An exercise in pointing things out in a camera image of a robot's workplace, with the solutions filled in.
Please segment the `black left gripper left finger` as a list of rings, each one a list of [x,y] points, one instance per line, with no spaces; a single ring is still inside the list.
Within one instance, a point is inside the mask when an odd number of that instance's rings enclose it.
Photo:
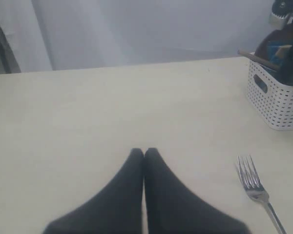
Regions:
[[[46,234],[142,233],[143,161],[134,148],[111,181],[75,210],[50,222]]]

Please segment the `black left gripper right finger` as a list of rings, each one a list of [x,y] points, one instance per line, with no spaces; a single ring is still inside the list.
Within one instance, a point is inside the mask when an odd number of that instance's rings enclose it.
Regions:
[[[150,234],[249,234],[242,221],[221,212],[188,189],[156,148],[144,158],[147,225]]]

